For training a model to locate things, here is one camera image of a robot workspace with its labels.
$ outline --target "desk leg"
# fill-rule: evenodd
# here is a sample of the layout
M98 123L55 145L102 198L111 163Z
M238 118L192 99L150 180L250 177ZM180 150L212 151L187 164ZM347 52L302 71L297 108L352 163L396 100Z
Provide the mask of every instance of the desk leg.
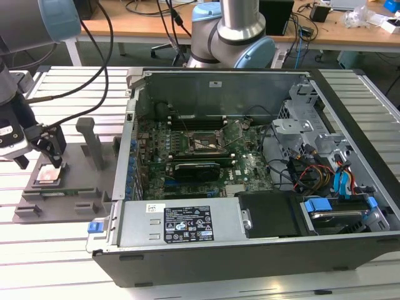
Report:
M126 55L125 44L123 42L119 42L118 43L118 49L119 49L119 55L121 55L121 56L125 56Z
M284 45L276 44L275 56L272 59L271 69L282 69L283 62L288 53L289 48Z
M72 65L74 67L81 67L82 62L81 62L81 58L79 57L76 43L77 43L77 41L75 39L67 39L65 41L65 44L67 45L69 57L71 58L71 61L72 61Z

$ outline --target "motherboard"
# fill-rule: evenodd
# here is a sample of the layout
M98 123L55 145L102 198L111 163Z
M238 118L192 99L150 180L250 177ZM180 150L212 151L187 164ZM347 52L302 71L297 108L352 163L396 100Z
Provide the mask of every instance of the motherboard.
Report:
M233 197L241 191L272 189L259 151L262 128L252 126L250 119L139 118L135 134L142 193L137 198Z

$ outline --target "gray base plate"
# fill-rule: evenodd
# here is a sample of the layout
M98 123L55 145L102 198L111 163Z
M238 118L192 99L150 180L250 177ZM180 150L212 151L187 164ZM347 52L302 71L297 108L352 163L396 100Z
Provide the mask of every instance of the gray base plate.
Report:
M113 144L102 144L104 168L101 171L96 170L93 160L85 156L81 146L86 144L67 145L62 155L65 168L59 183L46 187L36 184L40 167L50 163L47 157L40 155L15 210L14 223L85 222L109 214L109 195L113 193L118 160Z

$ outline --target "warning label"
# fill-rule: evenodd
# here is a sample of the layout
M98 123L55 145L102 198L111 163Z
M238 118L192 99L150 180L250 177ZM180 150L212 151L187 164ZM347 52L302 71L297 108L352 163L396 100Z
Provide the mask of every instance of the warning label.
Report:
M164 209L164 240L168 244L213 241L209 206Z

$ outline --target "aluminum profile table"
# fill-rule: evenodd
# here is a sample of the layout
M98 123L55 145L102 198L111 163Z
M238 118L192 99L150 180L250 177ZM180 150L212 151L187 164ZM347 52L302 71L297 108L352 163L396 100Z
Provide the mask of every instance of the aluminum profile table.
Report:
M102 141L111 141L114 135L122 132L128 100L125 96L127 69L109 68L109 96L103 107L91 114L96 121L94 130ZM36 84L29 96L68 91L87 81L96 71L96 67L52 67L35 75ZM36 104L33 110L38 121L50 123L96 104L103 88L104 76L81 92ZM63 126L69 143L83 142L83 137L75 130L75 122ZM38 153L32 152L28 156L31 163L27 170L18 169L13 162L0 162L0 299L366 300L398 299L400 295L400 252L381 256L355 271L121 289L86 252L87 222L11 223L15 205ZM332 294L315 295L315 290L331 291Z
M400 180L400 113L365 75L352 70L321 70L384 162ZM338 124L324 110L333 129Z

